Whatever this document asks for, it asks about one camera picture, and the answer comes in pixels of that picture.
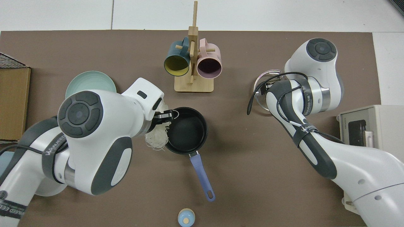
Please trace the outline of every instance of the black saucepan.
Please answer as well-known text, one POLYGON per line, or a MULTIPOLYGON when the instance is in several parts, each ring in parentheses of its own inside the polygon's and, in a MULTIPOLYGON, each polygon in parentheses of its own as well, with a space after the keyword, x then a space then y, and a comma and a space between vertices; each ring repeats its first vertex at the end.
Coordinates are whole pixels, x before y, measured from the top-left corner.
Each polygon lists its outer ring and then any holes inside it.
POLYGON ((178 116, 171 122, 167 130, 166 147, 177 154, 188 154, 208 201, 215 200, 212 186, 202 165, 198 150, 206 141, 208 126, 205 118, 195 109, 179 107, 174 109, 178 116))

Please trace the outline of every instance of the mug handle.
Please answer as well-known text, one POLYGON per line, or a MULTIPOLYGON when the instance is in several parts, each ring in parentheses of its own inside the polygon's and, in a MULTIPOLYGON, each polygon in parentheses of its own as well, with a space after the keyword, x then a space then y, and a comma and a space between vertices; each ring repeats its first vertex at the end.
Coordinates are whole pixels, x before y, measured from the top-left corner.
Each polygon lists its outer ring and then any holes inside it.
POLYGON ((192 165, 196 171, 196 175, 198 175, 199 181, 202 185, 202 189, 205 193, 206 199, 208 201, 213 202, 216 199, 215 193, 213 192, 212 186, 210 185, 208 176, 206 175, 205 169, 202 165, 202 159, 200 154, 192 156, 190 158, 192 165))
POLYGON ((206 38, 203 38, 199 41, 199 50, 201 53, 201 57, 207 57, 208 53, 206 52, 206 47, 208 46, 208 41, 206 41, 206 38))
POLYGON ((188 52, 188 48, 189 48, 189 39, 186 36, 183 40, 182 40, 182 49, 180 52, 181 56, 185 56, 188 52))

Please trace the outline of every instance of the wooden mug rack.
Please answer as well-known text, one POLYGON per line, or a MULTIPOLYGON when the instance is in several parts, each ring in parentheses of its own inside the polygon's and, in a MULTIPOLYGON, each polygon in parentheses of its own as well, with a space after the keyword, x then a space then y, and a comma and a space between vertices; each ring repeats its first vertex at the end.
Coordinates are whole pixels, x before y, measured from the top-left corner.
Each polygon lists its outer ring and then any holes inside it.
MULTIPOLYGON (((198 75, 196 63, 198 61, 198 27, 196 26, 196 12, 198 2, 194 1, 194 17, 192 26, 188 27, 189 38, 189 71, 183 76, 174 77, 174 90, 177 92, 200 92, 209 93, 213 91, 213 79, 205 79, 198 75)), ((207 52, 213 52, 215 49, 208 49, 207 52)))

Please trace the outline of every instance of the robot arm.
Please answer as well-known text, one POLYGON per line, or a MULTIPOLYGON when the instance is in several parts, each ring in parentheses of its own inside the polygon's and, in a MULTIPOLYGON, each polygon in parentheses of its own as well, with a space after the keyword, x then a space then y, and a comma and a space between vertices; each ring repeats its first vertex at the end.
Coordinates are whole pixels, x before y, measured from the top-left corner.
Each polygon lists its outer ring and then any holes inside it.
POLYGON ((285 71, 301 72, 307 79, 292 73, 275 82, 266 94, 268 108, 315 170, 352 198, 368 226, 402 226, 404 164, 378 149, 327 140, 305 118, 340 103, 343 87, 335 72, 336 57, 335 46, 327 40, 304 43, 285 71))
POLYGON ((151 128, 163 96, 143 78, 122 94, 86 90, 66 99, 57 118, 30 127, 0 176, 0 226, 17 226, 34 194, 69 185, 99 195, 117 185, 130 164, 131 138, 151 128))

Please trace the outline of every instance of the white tile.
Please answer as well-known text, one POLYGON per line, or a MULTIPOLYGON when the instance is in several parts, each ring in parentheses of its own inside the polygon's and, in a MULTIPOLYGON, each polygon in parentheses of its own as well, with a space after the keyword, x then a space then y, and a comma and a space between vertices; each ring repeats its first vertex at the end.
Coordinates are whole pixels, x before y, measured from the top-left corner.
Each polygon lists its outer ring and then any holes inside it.
POLYGON ((113 0, 0 0, 0 31, 111 29, 113 0))
MULTIPOLYGON (((115 0, 113 29, 187 30, 193 0, 115 0)), ((199 0, 199 30, 404 32, 387 0, 199 0)))
POLYGON ((373 33, 382 105, 404 105, 404 33, 373 33))

